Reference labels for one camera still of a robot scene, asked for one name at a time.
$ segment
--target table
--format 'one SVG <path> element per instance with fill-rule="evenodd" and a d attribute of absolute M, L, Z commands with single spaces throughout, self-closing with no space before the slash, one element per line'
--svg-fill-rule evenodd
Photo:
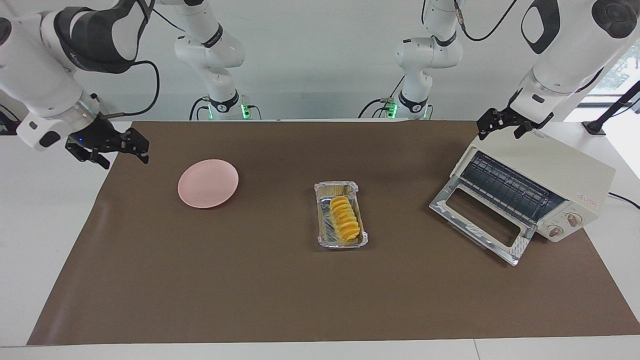
<path fill-rule="evenodd" d="M 119 123 L 123 130 L 128 123 Z M 640 181 L 606 138 L 587 135 L 580 124 L 551 123 L 545 131 L 618 170 L 612 191 L 640 199 Z M 60 146 L 45 153 L 30 151 L 17 138 L 0 142 L 0 357 L 174 358 L 219 355 L 231 358 L 373 359 L 637 359 L 640 336 L 453 341 L 387 341 L 374 343 L 283 343 L 195 345 L 99 345 L 21 348 L 79 234 L 107 172 L 77 163 Z M 640 318 L 640 213 L 607 199 L 599 220 L 586 230 L 625 296 Z"/>

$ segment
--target black pole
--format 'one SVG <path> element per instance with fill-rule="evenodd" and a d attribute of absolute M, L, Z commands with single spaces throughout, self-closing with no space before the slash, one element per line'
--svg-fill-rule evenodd
<path fill-rule="evenodd" d="M 622 95 L 618 101 L 611 105 L 611 107 L 607 111 L 605 111 L 605 113 L 602 114 L 602 116 L 598 118 L 598 120 L 591 122 L 585 121 L 582 123 L 582 125 L 591 135 L 606 135 L 605 132 L 602 131 L 602 126 L 604 125 L 604 123 L 607 122 L 607 120 L 611 119 L 611 117 L 615 115 L 618 110 L 622 109 L 622 107 L 626 105 L 629 100 L 633 99 L 633 97 L 636 96 L 636 94 L 639 92 L 640 81 L 635 83 L 634 86 L 631 86 L 631 89 L 629 89 L 629 91 L 626 92 L 625 95 Z"/>

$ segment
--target white wall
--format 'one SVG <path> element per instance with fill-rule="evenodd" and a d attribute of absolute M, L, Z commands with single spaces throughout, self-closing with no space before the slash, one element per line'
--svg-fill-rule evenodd
<path fill-rule="evenodd" d="M 6 0 L 20 15 L 71 5 L 96 9 L 99 0 Z M 355 117 L 369 100 L 388 96 L 402 76 L 394 49 L 409 37 L 429 36 L 420 23 L 421 0 L 211 0 L 218 20 L 242 41 L 245 64 L 233 69 L 238 88 L 268 118 Z M 469 1 L 469 32 L 484 35 L 510 0 Z M 455 69 L 432 70 L 434 118 L 476 119 L 489 107 L 503 108 L 523 75 L 536 61 L 520 34 L 530 1 L 520 1 L 487 41 L 471 43 L 460 33 L 465 57 Z M 176 20 L 173 10 L 158 10 Z M 9 15 L 0 3 L 0 14 Z M 139 59 L 155 61 L 162 73 L 162 96 L 145 120 L 185 119 L 204 86 L 173 53 L 178 31 L 154 17 Z M 77 75 L 111 110 L 144 108 L 154 90 L 151 68 L 114 76 Z M 558 112 L 564 118 L 579 99 Z"/>

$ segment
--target brown table mat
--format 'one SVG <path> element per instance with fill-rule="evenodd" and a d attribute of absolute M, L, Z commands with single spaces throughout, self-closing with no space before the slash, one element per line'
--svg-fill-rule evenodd
<path fill-rule="evenodd" d="M 136 127 L 151 162 L 118 157 L 29 345 L 640 334 L 584 231 L 513 268 L 429 210 L 473 123 Z M 240 187 L 191 209 L 178 179 L 210 158 Z M 333 180 L 360 186 L 360 250 L 316 242 L 313 186 Z"/>

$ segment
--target black mounting base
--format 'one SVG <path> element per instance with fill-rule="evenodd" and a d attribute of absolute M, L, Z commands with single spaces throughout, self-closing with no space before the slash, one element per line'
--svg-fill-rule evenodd
<path fill-rule="evenodd" d="M 582 126 L 584 126 L 584 129 L 591 135 L 604 136 L 604 135 L 607 134 L 607 133 L 604 132 L 602 127 L 600 128 L 600 130 L 592 129 L 592 127 L 593 127 L 593 122 L 592 121 L 583 121 L 582 122 Z"/>

